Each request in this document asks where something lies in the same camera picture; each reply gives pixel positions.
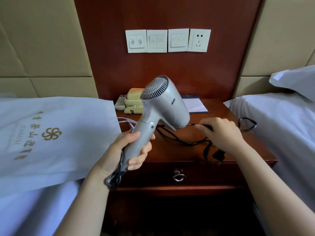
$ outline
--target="silver hair dryer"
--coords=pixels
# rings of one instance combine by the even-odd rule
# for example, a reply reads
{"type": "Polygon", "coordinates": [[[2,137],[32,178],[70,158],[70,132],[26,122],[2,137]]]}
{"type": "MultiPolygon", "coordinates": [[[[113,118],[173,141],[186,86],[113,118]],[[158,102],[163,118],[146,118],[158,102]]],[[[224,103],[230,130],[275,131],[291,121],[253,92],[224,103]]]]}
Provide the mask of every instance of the silver hair dryer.
{"type": "Polygon", "coordinates": [[[190,120],[189,112],[173,82],[165,75],[155,78],[141,94],[143,114],[132,132],[139,131],[140,137],[122,151],[118,168],[104,183],[116,189],[127,171],[128,161],[137,157],[149,142],[159,121],[176,130],[185,127],[190,120]]]}

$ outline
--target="person's left hand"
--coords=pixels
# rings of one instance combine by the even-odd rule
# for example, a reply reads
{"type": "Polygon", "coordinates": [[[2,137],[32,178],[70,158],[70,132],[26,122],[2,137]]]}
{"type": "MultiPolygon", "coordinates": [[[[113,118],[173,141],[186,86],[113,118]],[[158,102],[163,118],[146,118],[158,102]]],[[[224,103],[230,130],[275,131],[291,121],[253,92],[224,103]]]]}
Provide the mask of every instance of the person's left hand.
{"type": "MultiPolygon", "coordinates": [[[[98,160],[96,166],[100,167],[101,171],[106,175],[112,174],[119,163],[121,150],[127,146],[128,143],[132,143],[140,137],[140,132],[130,133],[129,131],[120,134],[116,140],[109,146],[107,151],[98,160]]],[[[148,152],[151,151],[151,142],[141,150],[139,156],[129,160],[128,170],[136,170],[142,166],[142,163],[146,159],[148,152]]]]}

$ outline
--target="pillow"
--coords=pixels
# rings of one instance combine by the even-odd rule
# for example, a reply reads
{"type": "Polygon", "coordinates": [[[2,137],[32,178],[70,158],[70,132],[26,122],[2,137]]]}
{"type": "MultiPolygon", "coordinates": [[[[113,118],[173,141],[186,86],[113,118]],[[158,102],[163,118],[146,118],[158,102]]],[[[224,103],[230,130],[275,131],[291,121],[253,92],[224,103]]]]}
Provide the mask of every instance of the pillow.
{"type": "Polygon", "coordinates": [[[315,65],[273,73],[269,83],[292,89],[315,102],[315,65]]]}

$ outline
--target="drawer handle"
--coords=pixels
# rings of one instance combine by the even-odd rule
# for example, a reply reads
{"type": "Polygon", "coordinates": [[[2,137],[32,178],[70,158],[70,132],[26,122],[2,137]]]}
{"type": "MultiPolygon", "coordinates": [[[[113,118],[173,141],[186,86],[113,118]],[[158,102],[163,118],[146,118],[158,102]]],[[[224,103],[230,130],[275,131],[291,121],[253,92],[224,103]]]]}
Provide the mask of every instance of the drawer handle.
{"type": "Polygon", "coordinates": [[[174,170],[174,176],[173,179],[177,182],[181,182],[186,178],[186,176],[184,174],[181,174],[181,172],[178,169],[174,170]]]}

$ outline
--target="wall switch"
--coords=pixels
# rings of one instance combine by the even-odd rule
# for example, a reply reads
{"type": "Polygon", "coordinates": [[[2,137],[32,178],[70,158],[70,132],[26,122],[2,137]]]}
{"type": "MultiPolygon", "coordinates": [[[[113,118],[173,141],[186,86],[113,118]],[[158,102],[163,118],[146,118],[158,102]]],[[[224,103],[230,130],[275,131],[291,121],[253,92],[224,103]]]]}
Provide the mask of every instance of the wall switch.
{"type": "Polygon", "coordinates": [[[207,52],[211,30],[190,29],[188,51],[207,52]]]}
{"type": "Polygon", "coordinates": [[[179,52],[188,50],[189,29],[168,30],[168,51],[179,52]]]}
{"type": "Polygon", "coordinates": [[[147,53],[147,30],[126,30],[128,53],[147,53]]]}
{"type": "Polygon", "coordinates": [[[147,30],[148,53],[167,52],[167,30],[147,30]]]}

